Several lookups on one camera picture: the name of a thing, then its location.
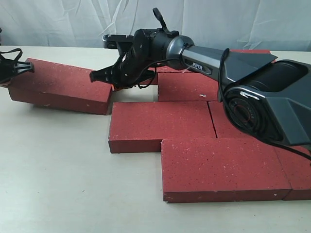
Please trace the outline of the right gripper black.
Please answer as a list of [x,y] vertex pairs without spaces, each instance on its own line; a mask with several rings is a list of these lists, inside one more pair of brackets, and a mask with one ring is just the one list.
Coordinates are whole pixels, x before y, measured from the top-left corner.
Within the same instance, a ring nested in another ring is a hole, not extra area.
[[132,47],[128,52],[119,54],[114,65],[90,72],[92,83],[112,84],[113,92],[136,85],[149,67],[167,60],[168,45],[177,37],[177,31],[139,29],[133,37]]

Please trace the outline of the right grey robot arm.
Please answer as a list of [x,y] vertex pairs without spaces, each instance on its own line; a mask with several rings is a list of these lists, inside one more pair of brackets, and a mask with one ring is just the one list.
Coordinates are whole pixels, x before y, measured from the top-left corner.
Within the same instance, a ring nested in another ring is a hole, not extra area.
[[200,47],[178,31],[160,28],[140,29],[133,36],[105,35],[103,42],[119,57],[91,72],[92,82],[131,88],[152,79],[157,67],[189,69],[217,82],[218,100],[239,130],[279,145],[311,143],[310,64],[269,53]]

